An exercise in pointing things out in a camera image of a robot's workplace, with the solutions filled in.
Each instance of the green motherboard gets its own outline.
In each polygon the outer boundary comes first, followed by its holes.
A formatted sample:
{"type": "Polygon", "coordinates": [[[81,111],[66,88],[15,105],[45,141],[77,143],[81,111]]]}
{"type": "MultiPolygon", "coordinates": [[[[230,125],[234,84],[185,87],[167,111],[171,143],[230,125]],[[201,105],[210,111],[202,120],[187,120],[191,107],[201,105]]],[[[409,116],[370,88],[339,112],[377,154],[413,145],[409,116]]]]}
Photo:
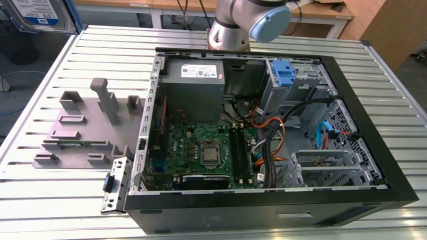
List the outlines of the green motherboard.
{"type": "Polygon", "coordinates": [[[237,179],[234,171],[237,164],[233,157],[233,129],[235,128],[225,125],[173,125],[166,157],[150,156],[147,161],[149,172],[145,174],[147,187],[158,191],[177,190],[175,181],[181,176],[223,175],[230,176],[229,189],[257,188],[250,154],[257,132],[251,128],[239,128],[245,138],[243,161],[247,161],[243,165],[247,169],[243,170],[249,176],[243,180],[237,179]]]}

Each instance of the label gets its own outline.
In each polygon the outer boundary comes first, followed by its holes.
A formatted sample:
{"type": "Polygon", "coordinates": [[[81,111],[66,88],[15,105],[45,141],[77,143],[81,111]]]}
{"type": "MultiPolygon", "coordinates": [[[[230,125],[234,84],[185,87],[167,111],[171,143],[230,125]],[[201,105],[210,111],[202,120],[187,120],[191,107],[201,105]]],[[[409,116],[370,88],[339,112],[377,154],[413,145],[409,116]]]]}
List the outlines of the label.
{"type": "Polygon", "coordinates": [[[350,16],[337,16],[335,18],[337,18],[337,19],[352,19],[350,16]]]}
{"type": "Polygon", "coordinates": [[[299,218],[313,218],[310,213],[279,213],[279,219],[299,219],[299,218]]]}
{"type": "Polygon", "coordinates": [[[149,4],[130,3],[129,5],[130,5],[131,7],[143,7],[143,8],[149,8],[149,4]]]}
{"type": "Polygon", "coordinates": [[[265,182],[265,178],[266,178],[266,175],[259,173],[257,174],[257,180],[261,181],[261,182],[265,182]]]}
{"type": "Polygon", "coordinates": [[[261,109],[259,107],[255,108],[255,112],[258,112],[259,115],[263,115],[263,109],[261,109]]]}
{"type": "Polygon", "coordinates": [[[183,78],[218,78],[215,65],[186,64],[181,67],[181,76],[183,78]]]}
{"type": "Polygon", "coordinates": [[[22,16],[34,24],[57,25],[59,17],[50,0],[13,0],[22,16]]]}

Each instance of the ram slot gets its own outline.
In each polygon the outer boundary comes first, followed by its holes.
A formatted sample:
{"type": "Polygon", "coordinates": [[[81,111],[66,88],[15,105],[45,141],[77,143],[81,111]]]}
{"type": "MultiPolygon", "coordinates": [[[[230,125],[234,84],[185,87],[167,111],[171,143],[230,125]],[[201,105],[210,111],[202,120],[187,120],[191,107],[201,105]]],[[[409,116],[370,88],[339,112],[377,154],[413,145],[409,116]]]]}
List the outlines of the ram slot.
{"type": "Polygon", "coordinates": [[[238,139],[238,151],[239,151],[242,179],[249,180],[251,178],[251,176],[250,176],[251,172],[250,172],[247,141],[246,141],[246,136],[245,136],[245,130],[241,127],[237,129],[237,139],[238,139]]]}
{"type": "Polygon", "coordinates": [[[239,180],[242,179],[242,166],[239,161],[238,131],[235,127],[230,129],[230,152],[233,162],[233,176],[234,180],[239,182],[239,180]]]}
{"type": "Polygon", "coordinates": [[[241,184],[250,177],[250,162],[247,153],[247,142],[245,137],[245,131],[241,127],[233,127],[230,129],[230,149],[233,159],[233,175],[234,180],[241,184]]]}

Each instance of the metal slotted table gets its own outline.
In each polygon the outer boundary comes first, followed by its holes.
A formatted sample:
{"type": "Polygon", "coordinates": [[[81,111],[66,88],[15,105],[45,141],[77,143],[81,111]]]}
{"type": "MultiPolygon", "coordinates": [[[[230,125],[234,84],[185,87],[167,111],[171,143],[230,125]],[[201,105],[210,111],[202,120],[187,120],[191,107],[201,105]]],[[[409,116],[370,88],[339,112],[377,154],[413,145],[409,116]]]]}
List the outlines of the metal slotted table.
{"type": "MultiPolygon", "coordinates": [[[[107,170],[35,169],[33,161],[59,114],[65,91],[95,97],[90,84],[97,77],[109,79],[109,88],[118,98],[129,95],[145,98],[155,47],[205,49],[206,45],[203,31],[95,25],[70,38],[0,147],[0,239],[147,236],[127,215],[101,215],[107,170]]],[[[342,227],[174,236],[179,239],[425,239],[427,116],[376,50],[360,41],[305,37],[251,42],[251,50],[335,57],[421,200],[342,227]]]]}

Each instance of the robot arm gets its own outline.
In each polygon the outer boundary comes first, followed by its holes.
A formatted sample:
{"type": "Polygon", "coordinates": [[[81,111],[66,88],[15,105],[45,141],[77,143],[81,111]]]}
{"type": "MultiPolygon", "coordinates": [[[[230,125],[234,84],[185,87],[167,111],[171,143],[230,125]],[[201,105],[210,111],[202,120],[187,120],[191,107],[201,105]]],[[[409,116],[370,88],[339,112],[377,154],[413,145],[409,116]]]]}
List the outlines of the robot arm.
{"type": "Polygon", "coordinates": [[[287,0],[219,0],[209,47],[245,51],[250,37],[259,43],[273,41],[287,29],[291,11],[287,0]]]}

